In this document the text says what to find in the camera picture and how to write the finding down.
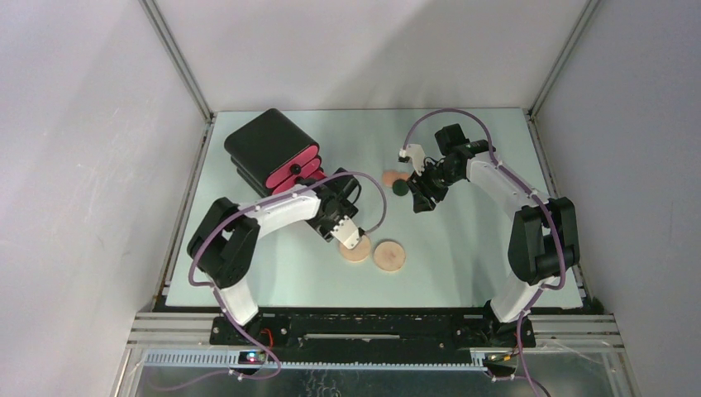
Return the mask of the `black pink drawer organizer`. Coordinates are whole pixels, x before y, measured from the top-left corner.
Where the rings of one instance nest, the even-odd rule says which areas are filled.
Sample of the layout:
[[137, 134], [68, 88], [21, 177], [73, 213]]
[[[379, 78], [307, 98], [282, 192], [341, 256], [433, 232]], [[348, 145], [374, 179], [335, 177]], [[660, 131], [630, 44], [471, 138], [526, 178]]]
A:
[[270, 174], [312, 144], [318, 145], [280, 110], [271, 108], [231, 133], [224, 148], [244, 181], [267, 197], [273, 195], [265, 187]]

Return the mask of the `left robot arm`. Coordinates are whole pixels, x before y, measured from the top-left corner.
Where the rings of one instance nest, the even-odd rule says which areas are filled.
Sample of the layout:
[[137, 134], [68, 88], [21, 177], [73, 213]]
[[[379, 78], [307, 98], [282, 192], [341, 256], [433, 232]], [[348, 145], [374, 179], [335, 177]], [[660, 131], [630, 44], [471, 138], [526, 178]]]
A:
[[349, 197], [359, 187], [355, 176], [344, 170], [320, 180], [302, 179], [291, 189], [249, 204], [217, 199], [187, 245], [193, 263], [188, 279], [193, 286], [196, 270], [207, 277], [222, 310], [229, 313], [229, 333], [241, 344], [251, 344], [261, 334], [255, 302], [246, 276], [258, 241], [272, 232], [306, 222], [325, 240], [336, 240], [348, 250], [361, 242], [364, 231], [352, 218], [358, 209]]

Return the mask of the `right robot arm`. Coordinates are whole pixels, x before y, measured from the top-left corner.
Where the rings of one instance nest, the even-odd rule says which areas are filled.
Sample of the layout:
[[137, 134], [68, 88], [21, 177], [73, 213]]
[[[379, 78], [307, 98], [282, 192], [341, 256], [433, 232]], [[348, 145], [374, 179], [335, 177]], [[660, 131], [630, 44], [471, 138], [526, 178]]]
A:
[[514, 334], [513, 322], [529, 313], [539, 294], [565, 285], [565, 273], [579, 262], [575, 207], [568, 198], [550, 198], [527, 184], [496, 155], [489, 138], [470, 141], [460, 125], [436, 135], [442, 157], [433, 160], [417, 144], [405, 143], [398, 159], [413, 167], [408, 187], [415, 213], [432, 211], [449, 188], [462, 180], [484, 191], [508, 216], [510, 274], [489, 301], [491, 317], [480, 324], [482, 338], [501, 346]]

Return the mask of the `large beige sponge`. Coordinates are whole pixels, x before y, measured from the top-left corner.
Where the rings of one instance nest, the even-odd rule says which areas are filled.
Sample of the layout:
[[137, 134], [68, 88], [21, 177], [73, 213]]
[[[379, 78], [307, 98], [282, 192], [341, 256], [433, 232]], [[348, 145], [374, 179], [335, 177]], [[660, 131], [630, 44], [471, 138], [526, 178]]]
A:
[[339, 252], [346, 261], [360, 263], [370, 256], [372, 243], [371, 240], [364, 235], [352, 249], [347, 248], [343, 244], [339, 244]]

